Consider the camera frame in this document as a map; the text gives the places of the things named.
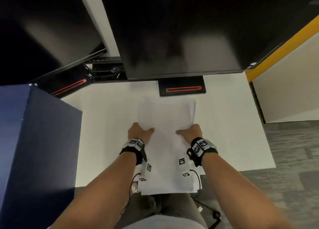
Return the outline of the person's left hand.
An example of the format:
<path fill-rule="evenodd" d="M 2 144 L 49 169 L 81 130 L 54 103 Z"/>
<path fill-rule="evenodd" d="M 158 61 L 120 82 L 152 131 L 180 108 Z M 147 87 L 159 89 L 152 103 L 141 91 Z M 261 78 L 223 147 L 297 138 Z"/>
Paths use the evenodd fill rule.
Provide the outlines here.
<path fill-rule="evenodd" d="M 149 142 L 150 137 L 145 137 L 144 129 L 142 129 L 138 122 L 134 122 L 128 130 L 128 139 L 140 139 L 146 145 Z"/>

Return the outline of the person's right hand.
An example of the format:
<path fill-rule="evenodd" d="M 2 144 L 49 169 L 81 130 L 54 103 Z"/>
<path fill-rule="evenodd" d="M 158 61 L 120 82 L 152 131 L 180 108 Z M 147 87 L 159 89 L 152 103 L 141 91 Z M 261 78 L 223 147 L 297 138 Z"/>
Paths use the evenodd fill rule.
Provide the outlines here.
<path fill-rule="evenodd" d="M 189 136 L 182 136 L 187 143 L 191 144 L 194 139 L 203 137 L 201 128 L 198 124 L 193 124 L 188 129 Z"/>

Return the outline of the stack of white paper sheets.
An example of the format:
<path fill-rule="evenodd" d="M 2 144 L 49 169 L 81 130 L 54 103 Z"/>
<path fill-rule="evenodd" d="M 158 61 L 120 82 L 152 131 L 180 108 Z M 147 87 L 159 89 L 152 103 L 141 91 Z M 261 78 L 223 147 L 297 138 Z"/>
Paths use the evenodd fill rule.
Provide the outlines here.
<path fill-rule="evenodd" d="M 152 166 L 150 194 L 197 193 L 181 184 L 178 159 L 190 145 L 176 130 L 189 128 L 194 121 L 196 100 L 193 98 L 145 98 L 138 107 L 138 124 L 155 128 L 146 145 L 147 163 Z"/>

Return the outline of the person's right forearm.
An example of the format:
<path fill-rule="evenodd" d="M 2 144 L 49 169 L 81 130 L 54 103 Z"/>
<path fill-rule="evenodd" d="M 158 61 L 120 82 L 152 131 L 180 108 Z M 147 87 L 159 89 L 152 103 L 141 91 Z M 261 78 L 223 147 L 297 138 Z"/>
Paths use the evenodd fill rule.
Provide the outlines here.
<path fill-rule="evenodd" d="M 273 201 L 217 153 L 204 154 L 202 167 L 233 229 L 297 229 Z"/>

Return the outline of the person's left forearm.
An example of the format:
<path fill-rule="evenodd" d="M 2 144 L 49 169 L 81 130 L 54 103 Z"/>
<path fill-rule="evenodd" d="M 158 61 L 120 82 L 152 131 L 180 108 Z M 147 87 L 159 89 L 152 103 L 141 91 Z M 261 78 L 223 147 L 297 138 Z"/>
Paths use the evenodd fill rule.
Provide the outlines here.
<path fill-rule="evenodd" d="M 50 229 L 114 229 L 129 198 L 136 155 L 123 152 L 70 203 Z"/>

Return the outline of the black wristband with marker tags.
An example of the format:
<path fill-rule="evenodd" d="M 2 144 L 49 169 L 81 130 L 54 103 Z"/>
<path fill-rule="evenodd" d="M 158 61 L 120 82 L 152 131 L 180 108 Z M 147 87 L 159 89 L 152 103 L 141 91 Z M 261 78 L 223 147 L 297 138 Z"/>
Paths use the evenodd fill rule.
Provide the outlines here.
<path fill-rule="evenodd" d="M 191 142 L 191 147 L 187 150 L 186 154 L 189 159 L 193 161 L 195 167 L 202 166 L 202 158 L 206 153 L 218 154 L 217 147 L 208 139 L 197 137 Z"/>
<path fill-rule="evenodd" d="M 119 154 L 124 152 L 131 152 L 136 155 L 136 166 L 142 164 L 143 162 L 147 162 L 147 155 L 145 152 L 145 143 L 139 138 L 129 139 Z"/>

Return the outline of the black monitor stand red stripe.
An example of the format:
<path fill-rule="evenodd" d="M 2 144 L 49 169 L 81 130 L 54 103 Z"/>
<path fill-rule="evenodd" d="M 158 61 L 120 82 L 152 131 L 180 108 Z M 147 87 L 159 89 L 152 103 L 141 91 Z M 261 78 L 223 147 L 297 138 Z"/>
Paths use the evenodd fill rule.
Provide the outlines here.
<path fill-rule="evenodd" d="M 39 89 L 57 98 L 66 97 L 91 83 L 92 78 L 89 75 L 72 69 L 47 75 L 32 82 Z"/>
<path fill-rule="evenodd" d="M 158 86 L 160 97 L 206 93 L 203 76 L 162 78 Z"/>

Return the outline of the person's grey trousers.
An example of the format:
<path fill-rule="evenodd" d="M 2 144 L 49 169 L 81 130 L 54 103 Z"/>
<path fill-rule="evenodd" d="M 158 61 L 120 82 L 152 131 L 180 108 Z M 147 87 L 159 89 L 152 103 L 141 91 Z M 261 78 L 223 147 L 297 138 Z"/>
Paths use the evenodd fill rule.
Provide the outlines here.
<path fill-rule="evenodd" d="M 207 224 L 188 193 L 141 195 L 135 193 L 114 229 L 122 229 L 132 223 L 154 215 L 186 218 Z"/>

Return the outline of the person's light grey shirt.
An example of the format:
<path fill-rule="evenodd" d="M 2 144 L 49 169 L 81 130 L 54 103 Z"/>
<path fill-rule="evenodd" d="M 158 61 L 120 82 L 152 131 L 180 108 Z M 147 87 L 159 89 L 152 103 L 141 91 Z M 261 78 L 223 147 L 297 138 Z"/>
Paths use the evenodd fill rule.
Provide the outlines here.
<path fill-rule="evenodd" d="M 193 220 L 165 215 L 154 215 L 122 229 L 206 229 Z"/>

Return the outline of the large black computer monitor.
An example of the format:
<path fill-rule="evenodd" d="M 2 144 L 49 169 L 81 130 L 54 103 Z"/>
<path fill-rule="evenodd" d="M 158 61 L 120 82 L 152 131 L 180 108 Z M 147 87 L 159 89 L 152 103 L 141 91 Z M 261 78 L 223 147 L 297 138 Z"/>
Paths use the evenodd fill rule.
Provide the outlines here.
<path fill-rule="evenodd" d="M 30 83 L 106 52 L 82 0 L 0 0 L 0 86 Z"/>
<path fill-rule="evenodd" d="M 319 15 L 319 0 L 102 0 L 129 80 L 241 73 Z"/>

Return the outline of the white partition with yellow edge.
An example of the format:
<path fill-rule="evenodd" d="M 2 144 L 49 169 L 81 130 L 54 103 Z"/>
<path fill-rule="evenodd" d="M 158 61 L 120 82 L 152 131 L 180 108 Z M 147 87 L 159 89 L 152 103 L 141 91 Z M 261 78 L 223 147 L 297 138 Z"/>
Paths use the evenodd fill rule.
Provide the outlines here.
<path fill-rule="evenodd" d="M 107 50 L 105 57 L 119 57 L 118 47 L 102 0 L 82 0 Z"/>
<path fill-rule="evenodd" d="M 264 123 L 319 120 L 319 15 L 246 77 Z"/>

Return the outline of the dark blue box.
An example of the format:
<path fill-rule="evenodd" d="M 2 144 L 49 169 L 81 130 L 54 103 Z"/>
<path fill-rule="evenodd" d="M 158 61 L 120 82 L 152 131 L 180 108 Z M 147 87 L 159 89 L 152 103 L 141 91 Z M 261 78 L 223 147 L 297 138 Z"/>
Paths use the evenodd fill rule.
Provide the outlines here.
<path fill-rule="evenodd" d="M 0 86 L 0 229 L 47 229 L 74 198 L 82 111 Z"/>

